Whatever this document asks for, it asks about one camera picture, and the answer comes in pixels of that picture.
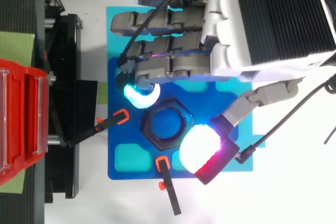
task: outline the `wire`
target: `wire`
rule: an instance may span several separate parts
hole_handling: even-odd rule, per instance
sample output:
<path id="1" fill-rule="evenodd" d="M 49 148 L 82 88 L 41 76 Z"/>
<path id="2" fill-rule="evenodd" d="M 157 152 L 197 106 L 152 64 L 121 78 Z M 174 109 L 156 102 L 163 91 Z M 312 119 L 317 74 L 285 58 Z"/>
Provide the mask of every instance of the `wire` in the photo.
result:
<path id="1" fill-rule="evenodd" d="M 336 131 L 336 126 L 335 126 L 335 128 L 331 131 L 331 133 L 329 134 L 329 136 L 327 137 L 327 139 L 326 140 L 324 140 L 324 144 L 327 144 L 328 142 L 329 142 L 329 140 L 330 140 L 330 138 L 333 136 L 333 134 L 335 133 L 335 131 Z"/>
<path id="2" fill-rule="evenodd" d="M 256 148 L 262 144 L 267 138 L 273 135 L 295 112 L 299 110 L 313 95 L 315 95 L 319 90 L 325 88 L 325 90 L 330 94 L 336 94 L 336 74 L 330 77 L 326 82 L 317 86 L 313 91 L 311 91 L 305 98 L 303 98 L 280 122 L 278 122 L 269 132 L 266 133 L 260 140 L 258 140 L 255 144 L 250 145 L 246 149 L 244 149 L 240 155 L 236 158 L 240 164 L 243 164 L 248 160 L 249 157 L 252 156 L 253 152 L 256 151 Z M 324 144 L 326 144 L 331 136 L 336 132 L 336 127 L 330 133 L 330 135 L 325 140 Z"/>
<path id="3" fill-rule="evenodd" d="M 325 85 L 325 82 L 316 87 L 311 91 L 305 98 L 301 100 L 280 122 L 278 122 L 269 132 L 266 133 L 259 141 L 252 145 L 252 148 L 257 148 L 262 144 L 267 138 L 272 136 L 295 112 L 299 110 L 313 95 L 320 91 Z"/>
<path id="4" fill-rule="evenodd" d="M 135 31 L 130 41 L 127 43 L 124 51 L 120 55 L 118 60 L 118 67 L 121 67 L 123 64 L 127 62 L 126 54 L 128 50 L 131 48 L 133 42 L 136 40 L 138 35 L 144 30 L 144 28 L 149 24 L 150 21 L 170 2 L 171 0 L 164 0 L 156 9 L 151 13 L 151 15 L 144 21 L 144 23 Z"/>

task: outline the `blue mat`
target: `blue mat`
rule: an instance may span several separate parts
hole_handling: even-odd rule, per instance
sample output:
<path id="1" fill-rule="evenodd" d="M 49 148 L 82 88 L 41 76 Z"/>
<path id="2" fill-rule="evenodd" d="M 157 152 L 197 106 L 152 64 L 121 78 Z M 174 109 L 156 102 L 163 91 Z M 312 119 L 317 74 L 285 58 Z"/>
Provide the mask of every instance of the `blue mat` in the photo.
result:
<path id="1" fill-rule="evenodd" d="M 136 11 L 145 13 L 147 7 L 107 7 L 107 53 L 108 53 L 108 115 L 125 108 L 130 119 L 108 132 L 108 175 L 111 179 L 161 178 L 156 169 L 155 159 L 165 155 L 171 164 L 173 178 L 194 177 L 181 164 L 179 149 L 165 152 L 156 149 L 140 132 L 140 119 L 145 110 L 135 108 L 115 87 L 118 73 L 117 58 L 129 41 L 129 37 L 120 37 L 110 32 L 112 18 L 117 13 Z M 139 36 L 137 40 L 153 40 L 153 36 Z M 250 83 L 239 82 L 231 78 L 228 82 L 189 82 L 177 81 L 161 85 L 158 102 L 177 98 L 193 115 L 194 124 L 205 124 L 208 120 L 223 112 L 244 91 L 252 89 Z M 179 117 L 165 111 L 152 122 L 152 129 L 161 137 L 174 134 L 179 128 Z M 247 117 L 230 137 L 236 141 L 241 150 L 256 142 L 260 135 L 252 133 L 252 115 Z M 253 171 L 253 157 L 240 165 L 231 161 L 224 172 Z"/>

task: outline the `metal rod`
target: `metal rod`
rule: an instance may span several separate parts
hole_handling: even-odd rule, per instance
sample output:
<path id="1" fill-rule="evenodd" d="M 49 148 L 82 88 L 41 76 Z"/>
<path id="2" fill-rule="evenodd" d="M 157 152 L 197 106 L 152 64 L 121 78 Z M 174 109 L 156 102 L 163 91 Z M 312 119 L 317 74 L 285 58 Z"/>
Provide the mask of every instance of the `metal rod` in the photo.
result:
<path id="1" fill-rule="evenodd" d="M 46 18 L 44 20 L 44 28 L 46 29 L 52 29 L 55 23 L 55 19 L 54 18 Z"/>
<path id="2" fill-rule="evenodd" d="M 58 135 L 49 135 L 48 136 L 48 145 L 60 145 Z"/>

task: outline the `cyan light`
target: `cyan light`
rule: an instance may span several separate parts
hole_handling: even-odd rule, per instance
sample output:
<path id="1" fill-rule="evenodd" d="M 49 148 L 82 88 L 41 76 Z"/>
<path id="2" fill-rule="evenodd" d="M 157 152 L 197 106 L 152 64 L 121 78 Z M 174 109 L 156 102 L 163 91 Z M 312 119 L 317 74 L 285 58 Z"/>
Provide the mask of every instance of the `cyan light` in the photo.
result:
<path id="1" fill-rule="evenodd" d="M 191 173 L 196 173 L 220 150 L 220 137 L 208 125 L 198 124 L 183 138 L 180 160 Z"/>
<path id="2" fill-rule="evenodd" d="M 150 94 L 141 94 L 132 85 L 127 84 L 124 88 L 124 96 L 138 109 L 145 109 L 153 105 L 160 96 L 160 85 L 155 84 Z"/>

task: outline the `black hex nut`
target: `black hex nut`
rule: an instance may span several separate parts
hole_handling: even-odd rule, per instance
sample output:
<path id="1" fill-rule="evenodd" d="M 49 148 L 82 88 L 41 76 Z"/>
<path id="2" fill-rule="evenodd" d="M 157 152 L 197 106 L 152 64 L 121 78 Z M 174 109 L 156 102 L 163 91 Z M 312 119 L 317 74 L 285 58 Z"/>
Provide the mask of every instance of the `black hex nut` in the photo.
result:
<path id="1" fill-rule="evenodd" d="M 160 138 L 152 131 L 152 120 L 156 114 L 165 109 L 175 110 L 181 117 L 181 127 L 172 137 Z M 166 151 L 179 147 L 184 136 L 192 128 L 192 113 L 176 98 L 156 103 L 149 107 L 141 117 L 141 133 L 159 150 Z"/>

